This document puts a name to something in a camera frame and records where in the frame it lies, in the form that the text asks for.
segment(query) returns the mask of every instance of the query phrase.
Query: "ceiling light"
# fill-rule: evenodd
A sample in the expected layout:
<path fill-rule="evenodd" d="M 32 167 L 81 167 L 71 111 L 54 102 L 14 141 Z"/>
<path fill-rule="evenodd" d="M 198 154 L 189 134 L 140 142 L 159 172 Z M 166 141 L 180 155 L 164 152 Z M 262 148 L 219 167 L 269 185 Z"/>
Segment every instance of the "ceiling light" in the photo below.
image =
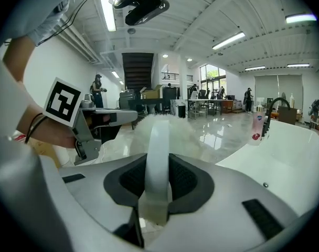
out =
<path fill-rule="evenodd" d="M 313 14 L 299 14 L 285 17 L 286 23 L 305 22 L 308 20 L 317 20 L 317 18 Z"/>
<path fill-rule="evenodd" d="M 239 39 L 241 37 L 244 37 L 244 36 L 245 36 L 245 34 L 243 32 L 240 32 L 240 33 L 238 33 L 238 34 L 236 34 L 236 35 L 224 40 L 223 42 L 220 42 L 219 44 L 215 45 L 212 49 L 216 50 L 218 48 L 221 48 L 224 45 L 227 45 L 227 44 L 229 44 L 229 43 L 231 43 L 231 42 L 233 42 L 233 41 L 235 41 L 235 40 L 237 40 L 237 39 Z"/>
<path fill-rule="evenodd" d="M 258 69 L 265 69 L 265 66 L 256 66 L 256 67 L 250 67 L 246 68 L 246 71 L 251 71 L 251 70 L 258 70 Z"/>
<path fill-rule="evenodd" d="M 100 1 L 101 1 L 103 14 L 105 16 L 107 29 L 110 32 L 115 32 L 116 26 L 115 26 L 113 6 L 112 4 L 109 3 L 109 0 L 100 0 Z"/>
<path fill-rule="evenodd" d="M 287 65 L 287 67 L 309 67 L 310 64 L 292 64 L 292 65 Z"/>
<path fill-rule="evenodd" d="M 112 71 L 112 74 L 116 77 L 119 78 L 118 74 L 115 71 Z"/>

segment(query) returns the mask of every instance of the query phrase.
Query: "ceiling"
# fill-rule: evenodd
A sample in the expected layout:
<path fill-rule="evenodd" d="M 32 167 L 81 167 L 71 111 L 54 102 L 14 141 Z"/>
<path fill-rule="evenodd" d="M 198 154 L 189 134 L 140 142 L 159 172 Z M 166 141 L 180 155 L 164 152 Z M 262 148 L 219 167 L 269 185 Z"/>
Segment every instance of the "ceiling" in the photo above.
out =
<path fill-rule="evenodd" d="M 82 0 L 70 5 L 68 14 Z M 88 0 L 79 11 L 74 28 L 101 58 L 99 66 L 123 74 L 125 52 L 174 51 L 192 58 L 190 67 L 209 63 L 233 73 L 266 66 L 308 62 L 319 69 L 319 28 L 316 22 L 287 24 L 285 17 L 310 13 L 301 0 L 168 0 L 170 8 L 149 22 L 124 23 L 129 8 L 115 10 L 116 31 L 108 32 L 100 0 Z M 244 32 L 245 37 L 218 50 L 212 46 Z"/>

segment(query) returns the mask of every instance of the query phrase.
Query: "faucet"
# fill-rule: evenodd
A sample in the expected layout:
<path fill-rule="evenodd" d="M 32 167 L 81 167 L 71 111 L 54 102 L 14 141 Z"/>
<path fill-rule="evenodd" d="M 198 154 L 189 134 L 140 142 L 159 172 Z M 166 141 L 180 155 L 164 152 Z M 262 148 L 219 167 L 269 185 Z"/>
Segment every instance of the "faucet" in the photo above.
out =
<path fill-rule="evenodd" d="M 274 100 L 271 102 L 270 107 L 269 107 L 266 130 L 269 129 L 270 119 L 271 119 L 271 112 L 273 111 L 273 106 L 274 106 L 274 104 L 275 104 L 277 101 L 285 102 L 286 105 L 287 105 L 287 107 L 288 107 L 288 110 L 290 110 L 290 104 L 289 104 L 289 102 L 288 102 L 287 100 L 285 100 L 285 99 L 282 98 L 282 97 L 278 97 L 278 98 L 274 99 Z"/>

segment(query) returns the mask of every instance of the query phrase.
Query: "bottle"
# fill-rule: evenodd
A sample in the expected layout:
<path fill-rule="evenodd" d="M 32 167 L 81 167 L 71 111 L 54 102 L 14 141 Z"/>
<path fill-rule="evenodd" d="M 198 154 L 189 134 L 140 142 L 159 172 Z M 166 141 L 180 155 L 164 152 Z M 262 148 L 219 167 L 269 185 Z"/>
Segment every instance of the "bottle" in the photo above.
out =
<path fill-rule="evenodd" d="M 289 104 L 291 108 L 294 108 L 295 105 L 295 99 L 293 97 L 293 95 L 291 94 L 290 99 L 289 99 Z"/>
<path fill-rule="evenodd" d="M 264 123 L 264 109 L 262 102 L 264 98 L 256 98 L 259 105 L 256 107 L 256 112 L 253 115 L 253 126 L 251 131 L 251 136 L 249 140 L 249 145 L 259 145 L 262 139 L 263 123 Z"/>

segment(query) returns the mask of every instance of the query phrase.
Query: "staircase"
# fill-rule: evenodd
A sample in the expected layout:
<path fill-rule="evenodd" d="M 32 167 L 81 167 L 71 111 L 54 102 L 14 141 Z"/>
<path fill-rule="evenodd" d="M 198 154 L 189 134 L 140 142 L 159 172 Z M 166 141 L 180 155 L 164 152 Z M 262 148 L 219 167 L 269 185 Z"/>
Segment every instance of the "staircase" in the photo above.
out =
<path fill-rule="evenodd" d="M 128 89 L 151 89 L 153 53 L 123 53 L 124 83 Z"/>

